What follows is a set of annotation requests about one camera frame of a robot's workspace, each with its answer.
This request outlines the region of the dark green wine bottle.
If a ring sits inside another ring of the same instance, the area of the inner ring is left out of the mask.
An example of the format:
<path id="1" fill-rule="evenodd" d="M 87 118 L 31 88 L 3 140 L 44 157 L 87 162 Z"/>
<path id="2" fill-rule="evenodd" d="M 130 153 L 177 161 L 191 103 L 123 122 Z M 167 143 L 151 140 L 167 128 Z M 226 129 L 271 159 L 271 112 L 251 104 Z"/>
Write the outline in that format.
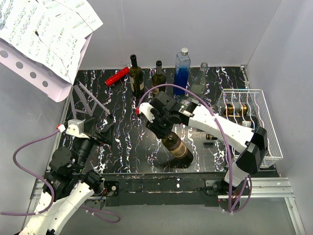
<path id="1" fill-rule="evenodd" d="M 158 85 L 161 85 L 161 84 L 165 84 L 165 83 L 166 83 L 166 76 L 165 76 L 165 74 L 163 73 L 163 70 L 162 70 L 162 62 L 160 60 L 157 60 L 156 61 L 156 72 L 152 76 L 152 86 L 155 87 L 155 86 L 158 86 Z M 157 95 L 159 91 L 165 92 L 166 91 L 166 87 L 163 86 L 163 87 L 160 87 L 160 88 L 155 88 L 152 91 L 153 96 Z"/>

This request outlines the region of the clear glass bottle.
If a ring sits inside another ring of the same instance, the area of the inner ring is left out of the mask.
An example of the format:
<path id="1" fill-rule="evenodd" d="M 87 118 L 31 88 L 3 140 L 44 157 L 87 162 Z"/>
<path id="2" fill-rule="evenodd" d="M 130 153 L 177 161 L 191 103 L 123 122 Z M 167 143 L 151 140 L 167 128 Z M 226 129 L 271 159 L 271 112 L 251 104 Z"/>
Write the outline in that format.
<path id="1" fill-rule="evenodd" d="M 203 99 L 206 90 L 207 71 L 208 63 L 202 62 L 198 75 L 196 76 L 190 87 L 190 91 L 201 99 Z"/>

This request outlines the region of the dark wine bottle white label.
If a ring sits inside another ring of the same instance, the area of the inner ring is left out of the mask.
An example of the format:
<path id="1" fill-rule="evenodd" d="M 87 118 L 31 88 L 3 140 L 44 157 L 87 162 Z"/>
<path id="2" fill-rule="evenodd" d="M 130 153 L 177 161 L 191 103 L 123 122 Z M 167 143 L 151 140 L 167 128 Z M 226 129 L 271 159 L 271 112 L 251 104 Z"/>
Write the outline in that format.
<path id="1" fill-rule="evenodd" d="M 137 64 L 135 54 L 130 56 L 131 68 L 129 69 L 129 79 L 133 95 L 136 98 L 141 98 L 144 94 L 144 79 L 142 68 Z"/>

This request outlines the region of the blue square glass bottle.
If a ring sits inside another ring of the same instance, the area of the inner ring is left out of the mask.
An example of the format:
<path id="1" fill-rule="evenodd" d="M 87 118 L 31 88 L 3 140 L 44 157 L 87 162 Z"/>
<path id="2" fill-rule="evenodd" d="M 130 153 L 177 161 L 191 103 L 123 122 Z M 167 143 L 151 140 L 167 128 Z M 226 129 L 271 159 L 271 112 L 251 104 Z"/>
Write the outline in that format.
<path id="1" fill-rule="evenodd" d="M 174 84 L 186 88 L 189 76 L 191 60 L 188 48 L 183 47 L 176 55 Z"/>

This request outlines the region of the red glitter microphone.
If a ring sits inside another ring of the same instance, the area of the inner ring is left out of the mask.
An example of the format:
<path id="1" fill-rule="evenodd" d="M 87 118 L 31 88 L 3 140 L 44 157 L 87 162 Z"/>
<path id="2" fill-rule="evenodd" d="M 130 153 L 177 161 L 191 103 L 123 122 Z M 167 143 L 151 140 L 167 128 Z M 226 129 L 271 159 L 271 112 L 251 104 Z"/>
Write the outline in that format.
<path id="1" fill-rule="evenodd" d="M 111 85 L 115 84 L 119 80 L 121 80 L 123 77 L 127 76 L 129 73 L 129 70 L 131 68 L 131 64 L 128 64 L 125 68 L 117 72 L 116 74 L 112 75 L 109 79 L 105 81 L 105 85 L 107 87 L 110 87 Z"/>

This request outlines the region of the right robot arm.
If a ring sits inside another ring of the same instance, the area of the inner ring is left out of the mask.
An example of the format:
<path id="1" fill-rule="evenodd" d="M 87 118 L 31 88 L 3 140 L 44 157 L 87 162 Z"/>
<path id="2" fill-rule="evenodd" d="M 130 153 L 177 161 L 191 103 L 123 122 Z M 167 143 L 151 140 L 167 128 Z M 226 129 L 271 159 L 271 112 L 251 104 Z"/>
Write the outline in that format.
<path id="1" fill-rule="evenodd" d="M 148 120 L 146 127 L 158 139 L 166 138 L 175 124 L 184 124 L 205 131 L 223 140 L 240 155 L 226 171 L 222 191 L 234 194 L 247 175 L 259 171 L 268 149 L 267 131 L 259 126 L 253 130 L 236 124 L 207 109 L 197 100 L 183 97 L 176 101 L 164 92 L 159 92 L 150 102 L 143 102 L 138 109 Z"/>

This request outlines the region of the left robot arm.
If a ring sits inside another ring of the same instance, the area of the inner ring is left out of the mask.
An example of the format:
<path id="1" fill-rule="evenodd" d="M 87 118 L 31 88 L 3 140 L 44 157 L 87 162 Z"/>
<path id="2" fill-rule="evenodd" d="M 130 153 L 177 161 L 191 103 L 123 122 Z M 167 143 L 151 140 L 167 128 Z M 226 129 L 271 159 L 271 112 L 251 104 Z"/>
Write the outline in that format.
<path id="1" fill-rule="evenodd" d="M 83 173 L 85 163 L 95 145 L 112 144 L 114 123 L 103 130 L 93 130 L 95 118 L 87 121 L 71 119 L 60 125 L 61 132 L 73 137 L 72 148 L 57 148 L 49 163 L 50 173 L 45 180 L 40 200 L 22 235 L 58 235 L 62 228 L 92 195 L 104 191 L 105 179 L 94 170 Z"/>

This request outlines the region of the lilac music stand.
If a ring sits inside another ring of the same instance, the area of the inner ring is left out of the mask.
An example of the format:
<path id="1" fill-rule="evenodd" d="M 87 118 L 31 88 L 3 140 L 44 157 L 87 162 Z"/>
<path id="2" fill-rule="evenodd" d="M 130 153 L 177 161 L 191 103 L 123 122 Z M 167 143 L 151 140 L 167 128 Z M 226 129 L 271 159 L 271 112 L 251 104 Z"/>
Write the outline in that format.
<path id="1" fill-rule="evenodd" d="M 63 100 L 69 101 L 73 118 L 76 118 L 77 112 L 92 117 L 97 106 L 103 109 L 109 117 L 113 117 L 111 111 L 109 111 L 78 78 L 75 78 L 73 82 L 65 81 L 43 64 L 35 62 L 23 55 L 3 39 L 0 40 L 0 62 L 33 86 L 43 91 L 55 102 L 61 102 Z M 73 91 L 75 91 L 80 98 L 85 108 L 84 110 L 75 108 Z"/>

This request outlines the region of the sheet music pages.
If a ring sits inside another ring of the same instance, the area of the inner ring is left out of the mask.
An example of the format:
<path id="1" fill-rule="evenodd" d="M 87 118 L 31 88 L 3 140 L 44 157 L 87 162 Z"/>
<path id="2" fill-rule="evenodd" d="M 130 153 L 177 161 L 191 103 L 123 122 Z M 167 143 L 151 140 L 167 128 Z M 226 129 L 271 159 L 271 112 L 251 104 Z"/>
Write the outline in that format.
<path id="1" fill-rule="evenodd" d="M 86 0 L 2 0 L 0 37 L 68 83 L 86 37 L 103 22 Z"/>

